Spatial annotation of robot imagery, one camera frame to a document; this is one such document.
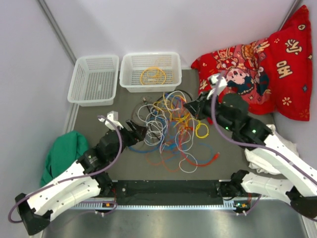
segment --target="white cloth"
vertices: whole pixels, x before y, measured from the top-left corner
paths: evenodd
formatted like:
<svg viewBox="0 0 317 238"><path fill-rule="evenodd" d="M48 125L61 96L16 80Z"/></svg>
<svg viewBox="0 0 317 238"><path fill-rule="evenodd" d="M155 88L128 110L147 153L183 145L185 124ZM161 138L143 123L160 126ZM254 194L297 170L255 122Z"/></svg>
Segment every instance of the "white cloth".
<svg viewBox="0 0 317 238"><path fill-rule="evenodd" d="M297 156L299 155L296 149L296 144L284 139L281 135L279 135L275 131L275 126L273 124L267 125L273 133L279 138L279 140L292 152L294 152ZM269 162L264 160L263 158L257 156L252 151L249 151L247 149L244 150L244 153L246 155L247 161L249 161L249 167L251 169L257 170L258 173L266 173L266 174L272 174L272 175L279 175L281 174L279 170L274 168Z"/></svg>

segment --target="red cushion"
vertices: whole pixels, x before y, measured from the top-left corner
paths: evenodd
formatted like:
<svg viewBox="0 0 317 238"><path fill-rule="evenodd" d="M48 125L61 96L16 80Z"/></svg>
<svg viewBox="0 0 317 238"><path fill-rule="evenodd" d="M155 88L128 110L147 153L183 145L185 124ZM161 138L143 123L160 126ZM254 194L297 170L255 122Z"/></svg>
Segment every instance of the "red cushion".
<svg viewBox="0 0 317 238"><path fill-rule="evenodd" d="M312 93L311 24L302 6L283 28L248 45L205 54L195 60L199 93L211 89L208 78L222 72L226 93L238 93L258 115L278 110L290 119L309 120Z"/></svg>

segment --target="gray floor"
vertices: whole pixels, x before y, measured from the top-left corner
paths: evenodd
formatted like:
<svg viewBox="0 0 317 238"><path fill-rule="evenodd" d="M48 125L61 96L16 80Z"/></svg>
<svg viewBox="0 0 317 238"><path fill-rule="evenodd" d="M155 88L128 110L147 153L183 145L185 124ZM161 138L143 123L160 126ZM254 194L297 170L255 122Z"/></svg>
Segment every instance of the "gray floor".
<svg viewBox="0 0 317 238"><path fill-rule="evenodd" d="M186 90L196 98L199 86L198 74L194 70L183 70L182 73L182 84L178 88ZM88 139L90 145L94 146L107 131L107 128L97 120L97 115L107 115L110 111L118 111L120 122L125 122L131 118L133 108L141 101L142 97L150 97L155 101L161 95L162 93L129 93L118 84L114 104L104 107L80 107L74 129L82 133ZM273 122L271 115L255 117L264 123ZM211 152L208 147L199 144L203 142L211 145L214 151L220 152L220 157L207 167L199 167L192 174L186 174L181 171L171 173L163 166L152 166L146 161L144 154L138 154L126 149L121 154L118 162L108 171L109 175L112 179L126 180L230 179L231 174L239 169L249 170L242 149L220 137L214 126L209 126L209 130L210 135L206 139L195 138L191 152L199 160L208 160ZM142 142L134 147L142 147L141 150L147 149L147 146L143 145ZM153 162L159 162L159 152L151 153L149 158ZM173 170L178 167L178 162L179 159L173 159L167 165ZM183 168L192 170L193 167L186 163L184 163Z"/></svg>
<svg viewBox="0 0 317 238"><path fill-rule="evenodd" d="M229 211L116 211L101 218L68 210L43 238L308 238L301 217L280 201L261 201L248 216Z"/></svg>

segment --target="green fabric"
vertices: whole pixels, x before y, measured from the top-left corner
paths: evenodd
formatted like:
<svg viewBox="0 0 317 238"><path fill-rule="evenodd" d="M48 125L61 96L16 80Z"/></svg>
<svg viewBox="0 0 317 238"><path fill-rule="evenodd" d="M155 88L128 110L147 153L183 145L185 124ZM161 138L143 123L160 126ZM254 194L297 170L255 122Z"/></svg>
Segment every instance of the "green fabric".
<svg viewBox="0 0 317 238"><path fill-rule="evenodd" d="M76 131L58 137L46 157L41 186L65 172L88 149L88 141Z"/></svg>

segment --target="basket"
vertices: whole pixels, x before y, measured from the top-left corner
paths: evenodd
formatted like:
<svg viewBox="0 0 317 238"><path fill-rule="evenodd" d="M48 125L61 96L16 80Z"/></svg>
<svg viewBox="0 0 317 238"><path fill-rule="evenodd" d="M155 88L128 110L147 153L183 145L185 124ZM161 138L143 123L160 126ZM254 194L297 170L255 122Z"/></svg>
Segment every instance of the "basket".
<svg viewBox="0 0 317 238"><path fill-rule="evenodd" d="M113 104L119 57L87 56L76 61L67 99L83 107Z"/></svg>
<svg viewBox="0 0 317 238"><path fill-rule="evenodd" d="M161 73L160 79L154 79L153 75L146 84L142 85L141 75L144 76L145 70L149 67L158 69L146 73ZM119 79L121 87L131 93L174 91L182 82L179 54L175 52L127 54L122 59Z"/></svg>

